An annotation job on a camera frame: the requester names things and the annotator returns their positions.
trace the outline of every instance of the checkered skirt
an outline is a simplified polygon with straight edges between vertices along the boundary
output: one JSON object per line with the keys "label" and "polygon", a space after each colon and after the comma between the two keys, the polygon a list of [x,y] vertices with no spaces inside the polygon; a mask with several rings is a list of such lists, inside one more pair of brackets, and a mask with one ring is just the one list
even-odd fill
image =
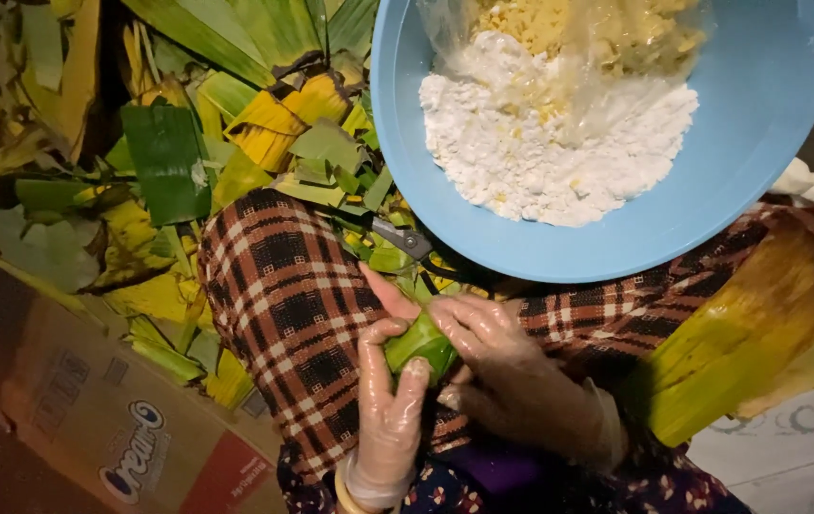
{"label": "checkered skirt", "polygon": [[[570,376],[612,388],[727,282],[779,215],[814,233],[814,214],[756,204],[669,263],[527,298],[519,321]],[[199,276],[217,331],[252,373],[293,469],[317,482],[356,446],[357,338],[388,313],[331,226],[272,189],[253,191],[209,221]],[[431,451],[469,442],[467,418],[432,405]]]}

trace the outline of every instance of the gloved hand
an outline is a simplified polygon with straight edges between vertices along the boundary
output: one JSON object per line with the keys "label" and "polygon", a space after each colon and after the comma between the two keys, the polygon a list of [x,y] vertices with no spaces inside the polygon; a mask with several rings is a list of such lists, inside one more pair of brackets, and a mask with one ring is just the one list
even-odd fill
{"label": "gloved hand", "polygon": [[420,413],[429,363],[413,358],[401,372],[397,395],[391,395],[391,374],[382,345],[410,324],[387,318],[359,338],[359,443],[341,463],[350,496],[367,510],[394,507],[407,494],[416,474],[413,460],[420,446]]}
{"label": "gloved hand", "polygon": [[452,384],[441,403],[496,435],[612,472],[626,435],[613,397],[570,380],[504,305],[461,295],[433,300],[429,315],[486,386]]}

